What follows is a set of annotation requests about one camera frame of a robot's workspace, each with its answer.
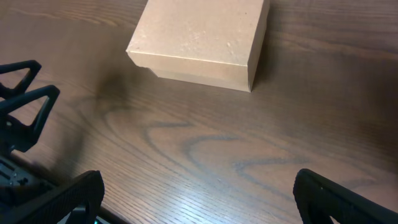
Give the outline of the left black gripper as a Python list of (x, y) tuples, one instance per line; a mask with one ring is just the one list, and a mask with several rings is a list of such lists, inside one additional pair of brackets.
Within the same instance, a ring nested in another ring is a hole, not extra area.
[[(42, 133), (46, 120), (60, 94), (48, 85), (1, 102), (1, 214), (24, 205), (56, 188), (45, 179), (17, 166), (10, 159), (12, 151), (26, 152)], [(30, 125), (24, 125), (10, 113), (38, 100), (47, 99)]]

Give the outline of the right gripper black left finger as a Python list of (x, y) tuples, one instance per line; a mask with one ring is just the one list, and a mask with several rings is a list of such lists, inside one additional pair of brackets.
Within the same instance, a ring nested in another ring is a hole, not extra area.
[(46, 182), (1, 187), (1, 223), (94, 223), (104, 198), (100, 171), (89, 170), (58, 187)]

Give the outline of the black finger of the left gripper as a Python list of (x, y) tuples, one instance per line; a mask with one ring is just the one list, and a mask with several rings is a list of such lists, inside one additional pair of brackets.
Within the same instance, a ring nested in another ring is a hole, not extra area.
[(26, 68), (28, 68), (29, 71), (14, 88), (7, 88), (3, 84), (1, 84), (1, 98), (9, 99), (25, 93), (29, 85), (32, 83), (32, 81), (42, 68), (41, 64), (38, 63), (36, 60), (27, 60), (23, 62), (1, 65), (1, 74), (15, 72)]

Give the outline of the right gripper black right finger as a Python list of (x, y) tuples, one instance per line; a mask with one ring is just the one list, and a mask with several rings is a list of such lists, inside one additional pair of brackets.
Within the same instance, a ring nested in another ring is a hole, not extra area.
[(304, 224), (397, 223), (397, 213), (313, 172), (298, 171), (293, 194)]

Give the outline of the cardboard box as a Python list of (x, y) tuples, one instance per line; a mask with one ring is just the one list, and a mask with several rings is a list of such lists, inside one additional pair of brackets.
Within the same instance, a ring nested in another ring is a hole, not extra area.
[(160, 78), (250, 92), (268, 0), (149, 0), (126, 49)]

